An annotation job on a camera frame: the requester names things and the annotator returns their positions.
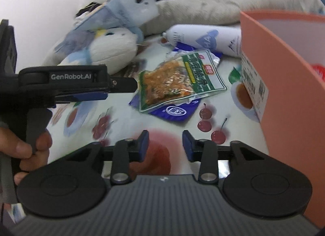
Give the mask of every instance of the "yellow label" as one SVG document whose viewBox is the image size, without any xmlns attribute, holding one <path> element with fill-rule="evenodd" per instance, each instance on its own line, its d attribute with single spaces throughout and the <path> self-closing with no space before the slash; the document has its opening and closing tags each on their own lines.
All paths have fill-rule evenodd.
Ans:
<svg viewBox="0 0 325 236">
<path fill-rule="evenodd" d="M 190 77 L 190 80 L 191 80 L 192 84 L 195 84 L 195 78 L 193 76 L 190 64 L 188 62 L 185 62 L 185 67 L 186 67 L 186 70 L 188 72 L 188 76 Z"/>
</svg>

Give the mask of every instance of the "table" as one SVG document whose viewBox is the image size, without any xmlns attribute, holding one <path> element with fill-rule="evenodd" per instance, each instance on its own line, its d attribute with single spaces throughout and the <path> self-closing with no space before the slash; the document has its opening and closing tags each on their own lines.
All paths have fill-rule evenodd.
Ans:
<svg viewBox="0 0 325 236">
<path fill-rule="evenodd" d="M 151 45 L 138 55 L 137 59 L 146 60 L 144 66 L 146 70 L 154 70 L 159 63 L 165 60 L 166 54 L 171 49 L 158 43 L 157 38 L 153 38 L 149 42 L 151 42 Z M 121 139 L 136 138 L 142 130 L 149 131 L 151 145 L 155 146 L 155 151 L 151 153 L 155 153 L 155 155 L 152 155 L 154 162 L 149 162 L 148 164 L 151 164 L 151 166 L 147 164 L 144 168 L 139 163 L 132 163 L 131 168 L 138 173 L 194 173 L 197 175 L 199 163 L 189 163 L 187 161 L 182 147 L 182 132 L 189 130 L 196 139 L 211 140 L 212 132 L 220 129 L 225 118 L 227 118 L 227 121 L 223 132 L 227 138 L 223 145 L 229 145 L 232 140 L 240 140 L 268 154 L 261 126 L 254 119 L 254 110 L 248 111 L 248 109 L 240 105 L 240 108 L 238 108 L 238 101 L 236 105 L 233 100 L 236 89 L 232 88 L 228 76 L 233 68 L 240 65 L 240 63 L 240 59 L 228 56 L 222 57 L 217 70 L 227 87 L 227 91 L 202 99 L 195 113 L 183 123 L 172 123 L 153 115 L 140 113 L 128 105 L 134 95 L 133 93 L 109 94 L 106 100 L 58 105 L 56 109 L 53 109 L 54 116 L 48 126 L 53 138 L 49 162 L 96 141 L 93 138 L 92 129 L 97 125 L 99 117 L 105 117 L 105 115 L 106 119 L 108 118 L 106 123 L 108 130 L 104 133 L 106 137 L 102 136 L 97 139 L 102 140 L 105 145 L 113 145 Z M 202 132 L 197 127 L 198 122 L 201 120 L 199 112 L 204 108 L 204 103 L 212 111 L 210 119 L 212 130 L 209 132 Z M 166 166 L 164 161 L 166 157 L 169 157 L 169 169 L 163 169 L 168 168 L 168 164 Z M 104 176 L 109 175 L 109 163 L 105 164 L 103 173 Z"/>
</svg>

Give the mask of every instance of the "green food package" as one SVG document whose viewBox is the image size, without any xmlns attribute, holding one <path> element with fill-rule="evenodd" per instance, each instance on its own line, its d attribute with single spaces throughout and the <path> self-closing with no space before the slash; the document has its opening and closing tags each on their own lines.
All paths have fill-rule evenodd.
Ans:
<svg viewBox="0 0 325 236">
<path fill-rule="evenodd" d="M 189 102 L 227 90 L 208 50 L 177 55 L 154 71 L 139 74 L 139 110 L 150 112 L 168 103 Z"/>
</svg>

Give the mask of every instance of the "barcode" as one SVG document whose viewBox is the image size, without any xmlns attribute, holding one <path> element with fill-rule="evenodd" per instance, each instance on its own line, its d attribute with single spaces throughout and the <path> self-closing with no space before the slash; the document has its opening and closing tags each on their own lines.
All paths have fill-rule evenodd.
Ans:
<svg viewBox="0 0 325 236">
<path fill-rule="evenodd" d="M 263 81 L 260 80 L 260 87 L 258 89 L 258 93 L 260 94 L 262 99 L 263 99 L 263 95 L 264 95 L 264 88 L 265 88 L 265 85 L 264 85 Z"/>
<path fill-rule="evenodd" d="M 254 84 L 252 83 L 250 76 L 246 73 L 245 69 L 243 69 L 243 75 L 247 80 L 247 83 L 248 83 L 248 85 L 249 85 L 249 87 L 251 89 L 251 92 L 253 93 L 253 95 L 255 95 L 256 88 L 255 88 Z"/>
</svg>

